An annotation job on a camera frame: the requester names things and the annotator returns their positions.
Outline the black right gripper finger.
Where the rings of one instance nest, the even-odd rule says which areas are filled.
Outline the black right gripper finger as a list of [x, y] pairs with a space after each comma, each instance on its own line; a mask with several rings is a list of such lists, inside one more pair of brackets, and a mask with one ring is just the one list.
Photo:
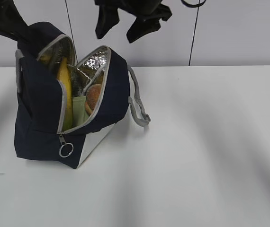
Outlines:
[[99, 16], [96, 25], [96, 36], [98, 39], [102, 39], [108, 31], [120, 22], [118, 8], [101, 5], [99, 6]]
[[131, 44], [149, 33], [158, 31], [160, 28], [161, 25], [158, 18], [144, 20], [137, 17], [129, 28], [126, 37]]

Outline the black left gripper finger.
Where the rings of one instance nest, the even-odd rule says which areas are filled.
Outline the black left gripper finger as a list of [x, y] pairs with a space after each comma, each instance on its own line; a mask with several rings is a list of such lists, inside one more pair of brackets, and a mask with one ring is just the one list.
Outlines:
[[32, 38], [31, 32], [18, 10], [14, 7], [7, 7], [4, 16], [6, 23], [5, 28], [7, 29], [8, 33], [16, 40], [30, 42]]
[[20, 39], [20, 37], [18, 35], [11, 33], [11, 32], [8, 32], [8, 31], [5, 31], [3, 29], [0, 29], [0, 36], [9, 38], [9, 39], [14, 40], [14, 41], [18, 41]]

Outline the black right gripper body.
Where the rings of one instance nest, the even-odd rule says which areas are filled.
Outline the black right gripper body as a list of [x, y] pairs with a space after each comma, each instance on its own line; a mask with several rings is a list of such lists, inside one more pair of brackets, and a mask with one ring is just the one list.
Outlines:
[[170, 8], [161, 0], [95, 0], [94, 3], [105, 15], [118, 15], [118, 9], [121, 9], [141, 19], [161, 18], [167, 21], [172, 16]]

